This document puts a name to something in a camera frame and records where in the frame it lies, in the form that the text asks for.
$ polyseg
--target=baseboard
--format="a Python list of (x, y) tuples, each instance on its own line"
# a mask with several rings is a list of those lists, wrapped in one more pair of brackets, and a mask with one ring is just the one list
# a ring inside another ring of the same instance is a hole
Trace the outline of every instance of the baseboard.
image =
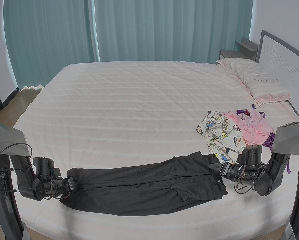
[(18, 94), (19, 91), (20, 90), (18, 89), (18, 87), (16, 87), (16, 89), (12, 91), (12, 93), (6, 98), (6, 100), (4, 100), (3, 106), (6, 107), (8, 103), (10, 103), (11, 100), (15, 97), (15, 95)]

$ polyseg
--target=cartoon print shirt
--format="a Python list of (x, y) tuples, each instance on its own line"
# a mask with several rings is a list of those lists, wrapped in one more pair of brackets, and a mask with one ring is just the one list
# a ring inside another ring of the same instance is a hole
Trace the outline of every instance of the cartoon print shirt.
[(207, 146), (219, 162), (235, 164), (246, 146), (241, 130), (235, 122), (225, 118), (223, 113), (208, 111), (196, 131), (207, 138)]

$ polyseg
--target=robotic arm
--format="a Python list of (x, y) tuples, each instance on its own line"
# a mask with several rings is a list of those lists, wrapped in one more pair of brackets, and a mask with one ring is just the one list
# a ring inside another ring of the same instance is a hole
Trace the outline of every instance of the robotic arm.
[[(218, 171), (222, 177), (231, 180), (234, 188), (235, 184), (236, 188), (238, 184), (250, 186), (250, 189), (259, 195), (267, 196), (281, 185), (283, 172), (291, 154), (299, 155), (299, 122), (277, 128), (272, 155), (267, 164), (261, 162), (261, 154), (262, 146), (250, 145), (238, 156), (237, 164), (214, 163), (209, 167)], [(286, 222), (281, 240), (299, 240), (299, 177), (293, 211)]]
[(5, 240), (31, 239), (17, 209), (11, 171), (17, 175), (20, 194), (41, 201), (70, 195), (77, 184), (72, 177), (61, 178), (50, 158), (35, 157), (33, 171), (28, 145), (22, 131), (0, 123), (0, 224)]

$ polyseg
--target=pink fabric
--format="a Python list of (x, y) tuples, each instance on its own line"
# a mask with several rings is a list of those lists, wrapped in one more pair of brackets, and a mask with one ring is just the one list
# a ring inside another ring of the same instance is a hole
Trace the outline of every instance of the pink fabric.
[(273, 128), (256, 109), (252, 108), (248, 109), (248, 111), (251, 113), (250, 116), (244, 113), (236, 114), (236, 111), (224, 113), (224, 116), (236, 123), (237, 128), (242, 132), (246, 144), (263, 144), (270, 133), (273, 132)]

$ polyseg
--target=bed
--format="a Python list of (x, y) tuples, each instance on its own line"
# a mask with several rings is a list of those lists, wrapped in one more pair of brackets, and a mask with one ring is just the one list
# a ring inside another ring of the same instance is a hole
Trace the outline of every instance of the bed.
[[(262, 32), (259, 64), (275, 77), (288, 71), (282, 64), (299, 72), (299, 54), (269, 35)], [(298, 60), (292, 64), (294, 56)], [(295, 76), (279, 80), (288, 86), (292, 80), (299, 81)], [(294, 99), (298, 91), (291, 88), (291, 103), (270, 102), (257, 108), (266, 113), (274, 131), (299, 121), (299, 97)], [(206, 112), (245, 109), (253, 103), (243, 83), (220, 64), (73, 64), (44, 87), (14, 127), (24, 132), (33, 157), (53, 159), (66, 177), (73, 167), (116, 168), (162, 162), (197, 151), (209, 154), (206, 139), (196, 132)], [(267, 162), (270, 155), (269, 148), (263, 148), (262, 161)], [(243, 240), (286, 222), (296, 193), (298, 156), (291, 156), (290, 169), (292, 173), (284, 174), (282, 185), (266, 197), (254, 191), (236, 194), (232, 182), (225, 179), (228, 195), (223, 199), (173, 214), (121, 217), (72, 210), (56, 199), (37, 202), (19, 193), (15, 197), (27, 227), (56, 240)], [(12, 179), (16, 186), (14, 173)]]

